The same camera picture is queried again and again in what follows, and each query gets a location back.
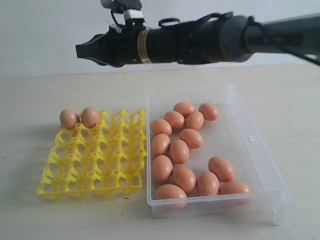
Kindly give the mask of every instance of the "robotic arm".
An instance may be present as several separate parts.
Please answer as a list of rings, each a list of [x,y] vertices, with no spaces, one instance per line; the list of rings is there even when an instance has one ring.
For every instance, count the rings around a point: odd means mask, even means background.
[[[320,66],[320,14],[269,23],[232,12],[212,13],[195,21],[165,18],[159,28],[145,25],[140,0],[100,0],[114,24],[105,34],[76,45],[78,58],[101,66],[173,63],[202,65],[245,62],[254,53],[286,53]],[[114,14],[123,14],[119,24]]]

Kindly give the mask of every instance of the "white tabletop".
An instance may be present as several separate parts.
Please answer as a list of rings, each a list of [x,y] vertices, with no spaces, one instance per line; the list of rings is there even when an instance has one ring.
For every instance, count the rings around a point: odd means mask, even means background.
[[[52,201],[36,190],[59,114],[145,107],[145,95],[236,83],[294,197],[283,226],[266,212],[156,219],[146,189]],[[320,239],[320,69],[311,65],[0,79],[0,239]],[[144,186],[145,171],[142,172]]]

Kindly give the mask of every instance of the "clear plastic container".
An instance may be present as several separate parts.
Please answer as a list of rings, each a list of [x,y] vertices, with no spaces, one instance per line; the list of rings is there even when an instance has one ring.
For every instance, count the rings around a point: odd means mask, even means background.
[[[164,114],[179,102],[190,102],[196,108],[202,103],[210,102],[218,107],[220,113],[216,121],[205,121],[199,130],[203,136],[203,146],[190,150],[190,157],[185,165],[199,177],[202,172],[208,171],[211,157],[224,156],[233,164],[236,180],[249,184],[253,193],[197,196],[194,191],[187,195],[187,199],[155,199],[155,192],[161,184],[153,178],[151,172],[153,133],[149,126],[154,119],[163,118]],[[293,199],[234,84],[227,84],[224,89],[149,94],[146,111],[147,202],[155,217],[272,209],[274,225],[284,222],[293,205]],[[179,132],[174,131],[170,137],[178,138]],[[247,198],[251,200],[246,205],[229,204],[229,200]],[[170,208],[170,205],[185,202],[185,207],[180,210]]]

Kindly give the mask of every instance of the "brown egg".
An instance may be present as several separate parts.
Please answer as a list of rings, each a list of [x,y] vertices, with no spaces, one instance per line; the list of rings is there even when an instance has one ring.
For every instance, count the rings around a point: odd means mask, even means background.
[[[222,156],[214,156],[208,162],[209,171],[214,173],[220,182],[229,182],[235,179],[235,169],[232,164]]]
[[[185,118],[195,110],[195,106],[193,106],[190,102],[179,102],[173,107],[173,111],[181,113]]]
[[[220,195],[252,193],[251,187],[243,181],[233,180],[224,183],[220,188]],[[242,206],[250,202],[250,198],[232,199],[227,202],[233,206]]]
[[[80,117],[75,111],[65,109],[60,113],[60,122],[62,127],[71,130],[75,128],[76,124],[80,123]]]
[[[165,184],[160,186],[155,191],[155,199],[162,200],[162,199],[182,199],[186,198],[186,193],[178,186],[173,184]],[[171,210],[180,210],[186,205],[186,202],[182,203],[175,203],[172,205],[168,205],[168,208]]]
[[[201,104],[199,106],[199,112],[203,114],[204,119],[207,121],[214,121],[219,117],[217,107],[209,102]]]
[[[188,145],[181,139],[176,139],[171,142],[169,152],[172,161],[176,164],[184,164],[190,154]]]
[[[185,124],[184,116],[177,111],[168,111],[164,115],[164,119],[171,125],[173,129],[182,129]]]
[[[213,196],[219,192],[219,180],[215,174],[205,171],[196,182],[196,191],[199,196]]]
[[[198,130],[202,127],[204,121],[204,115],[199,111],[194,111],[186,118],[185,125],[188,129]]]
[[[154,156],[165,155],[169,150],[170,138],[164,133],[156,135],[151,143],[151,151]]]
[[[178,185],[185,193],[192,192],[197,183],[196,175],[190,168],[178,165],[173,168],[172,180]]]
[[[83,110],[81,121],[87,128],[93,128],[100,121],[99,111],[94,107],[87,107]]]
[[[204,139],[201,134],[191,128],[183,129],[180,132],[180,139],[185,141],[190,149],[198,149],[204,143]]]
[[[171,178],[173,168],[172,162],[165,155],[159,155],[152,161],[153,176],[160,183]]]
[[[166,134],[170,135],[172,133],[172,127],[166,120],[162,118],[157,118],[153,120],[150,124],[151,131],[155,134]]]

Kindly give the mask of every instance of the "yellow egg tray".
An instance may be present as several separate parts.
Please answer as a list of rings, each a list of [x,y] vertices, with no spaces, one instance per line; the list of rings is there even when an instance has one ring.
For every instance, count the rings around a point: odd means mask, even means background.
[[[37,194],[49,199],[63,195],[85,197],[90,192],[110,195],[115,190],[132,194],[142,187],[144,168],[145,111],[117,114],[99,112],[93,128],[78,123],[55,136]]]

